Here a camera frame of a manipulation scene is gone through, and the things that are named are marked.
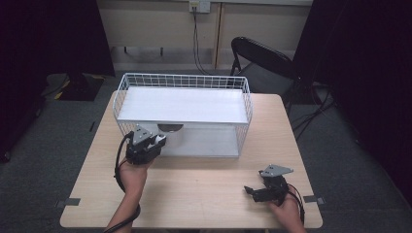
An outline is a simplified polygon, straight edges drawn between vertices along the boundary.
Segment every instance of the wall outlet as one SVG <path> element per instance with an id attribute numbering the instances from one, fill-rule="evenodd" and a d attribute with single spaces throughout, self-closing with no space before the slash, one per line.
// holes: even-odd
<path id="1" fill-rule="evenodd" d="M 210 13 L 209 1 L 189 1 L 189 12 L 195 9 L 198 13 Z"/>
<path id="2" fill-rule="evenodd" d="M 200 2 L 199 1 L 189 1 L 189 12 L 193 12 L 195 9 L 197 12 L 200 10 Z"/>

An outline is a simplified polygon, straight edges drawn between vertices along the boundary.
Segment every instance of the black chair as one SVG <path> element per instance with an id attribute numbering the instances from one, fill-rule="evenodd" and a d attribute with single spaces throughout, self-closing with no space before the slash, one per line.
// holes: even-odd
<path id="1" fill-rule="evenodd" d="M 280 95 L 289 114 L 299 86 L 292 61 L 281 52 L 246 37 L 234 38 L 231 47 L 234 61 L 230 76 L 246 77 L 252 93 Z M 251 63 L 242 69 L 239 56 Z"/>

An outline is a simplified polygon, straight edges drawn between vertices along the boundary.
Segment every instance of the forearm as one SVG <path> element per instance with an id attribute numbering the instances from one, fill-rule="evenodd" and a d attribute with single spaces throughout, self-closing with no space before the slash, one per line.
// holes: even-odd
<path id="1" fill-rule="evenodd" d="M 134 215 L 139 205 L 141 196 L 142 196 L 141 192 L 138 192 L 138 193 L 127 193 L 126 192 L 124 194 L 123 199 L 121 200 L 121 203 L 118 209 L 116 210 L 115 214 L 113 215 L 106 229 L 109 229 L 112 226 L 118 223 L 121 223 L 122 221 Z M 117 233 L 122 233 L 122 232 L 129 233 L 131 231 L 132 223 L 133 222 L 128 223 L 125 227 L 119 229 Z"/>

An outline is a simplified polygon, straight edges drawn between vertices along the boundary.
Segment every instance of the hand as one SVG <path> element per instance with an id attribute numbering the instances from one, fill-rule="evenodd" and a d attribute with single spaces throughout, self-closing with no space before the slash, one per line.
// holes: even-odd
<path id="1" fill-rule="evenodd" d="M 126 194 L 138 194 L 143 190 L 148 177 L 148 169 L 154 161 L 148 164 L 134 165 L 124 159 L 120 164 L 120 177 Z"/>
<path id="2" fill-rule="evenodd" d="M 121 162 L 120 177 L 121 182 L 124 185 L 125 194 L 106 229 L 113 227 L 135 213 L 140 198 L 142 197 L 143 188 L 145 187 L 148 169 L 152 163 L 153 162 L 143 165 L 133 165 L 128 163 L 125 159 Z M 131 231 L 131 226 L 132 222 L 116 232 L 129 233 Z"/>
<path id="3" fill-rule="evenodd" d="M 291 193 L 296 194 L 293 187 L 289 186 Z M 293 233 L 306 232 L 300 220 L 297 201 L 290 194 L 287 194 L 285 201 L 281 206 L 277 206 L 274 202 L 268 202 L 270 210 L 278 218 L 279 222 L 289 231 Z"/>

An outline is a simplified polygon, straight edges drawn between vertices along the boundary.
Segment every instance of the wooden table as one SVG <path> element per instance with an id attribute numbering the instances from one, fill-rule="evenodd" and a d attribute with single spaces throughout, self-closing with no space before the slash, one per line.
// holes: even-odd
<path id="1" fill-rule="evenodd" d="M 123 192 L 114 175 L 122 135 L 112 112 L 113 97 L 86 156 L 66 206 L 63 227 L 103 228 Z M 252 94 L 254 115 L 238 158 L 158 157 L 149 170 L 142 213 L 133 222 L 141 228 L 270 229 L 281 227 L 265 203 L 255 203 L 244 190 L 264 188 L 259 170 L 270 163 L 293 168 L 284 175 L 302 196 L 313 195 L 282 100 L 278 95 Z M 323 221 L 317 203 L 304 203 L 305 227 Z"/>

